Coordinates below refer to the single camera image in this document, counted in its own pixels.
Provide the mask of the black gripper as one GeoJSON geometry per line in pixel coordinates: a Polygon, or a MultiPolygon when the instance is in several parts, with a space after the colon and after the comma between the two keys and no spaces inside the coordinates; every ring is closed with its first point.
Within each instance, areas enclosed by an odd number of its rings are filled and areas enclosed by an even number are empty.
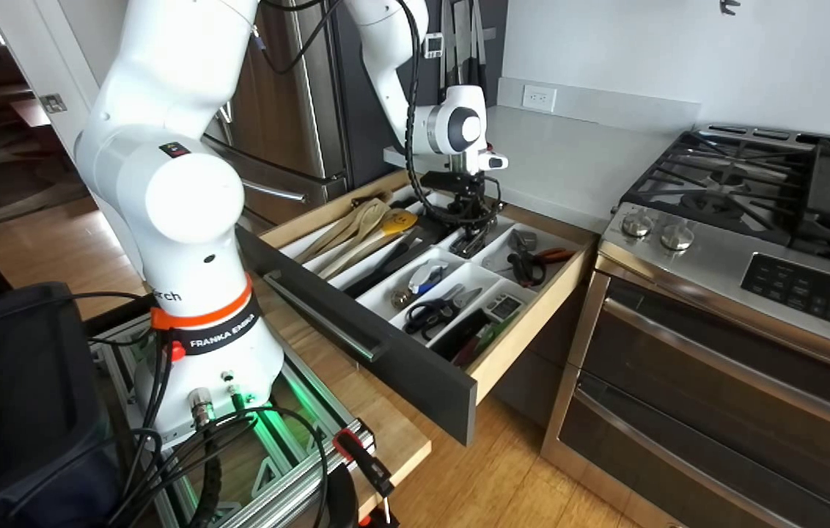
{"type": "Polygon", "coordinates": [[[493,175],[469,175],[469,174],[427,174],[419,178],[427,191],[450,191],[450,204],[427,204],[433,216],[447,223],[447,235],[459,235],[463,229],[475,229],[475,237],[485,241],[493,229],[493,216],[503,209],[503,185],[493,175]]]}

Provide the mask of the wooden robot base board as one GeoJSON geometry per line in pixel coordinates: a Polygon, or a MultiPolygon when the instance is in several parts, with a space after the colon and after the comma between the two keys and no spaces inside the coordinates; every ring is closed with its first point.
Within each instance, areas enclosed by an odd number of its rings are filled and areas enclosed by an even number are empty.
{"type": "Polygon", "coordinates": [[[270,331],[317,375],[317,380],[348,408],[348,413],[370,430],[377,458],[392,468],[393,492],[378,495],[364,473],[353,467],[358,515],[397,509],[406,482],[433,454],[430,433],[408,417],[406,402],[389,385],[381,385],[333,336],[320,333],[270,284],[258,282],[257,289],[262,295],[270,331]]]}

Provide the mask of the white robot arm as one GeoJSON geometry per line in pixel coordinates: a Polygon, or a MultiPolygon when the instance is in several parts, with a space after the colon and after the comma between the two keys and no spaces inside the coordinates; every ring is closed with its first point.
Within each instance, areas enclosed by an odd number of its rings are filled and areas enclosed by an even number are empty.
{"type": "Polygon", "coordinates": [[[131,0],[78,138],[78,171],[157,295],[166,351],[141,380],[141,419],[166,443],[198,430],[199,402],[268,399],[286,364],[238,251],[245,181],[202,143],[235,93],[258,3],[131,0]]]}

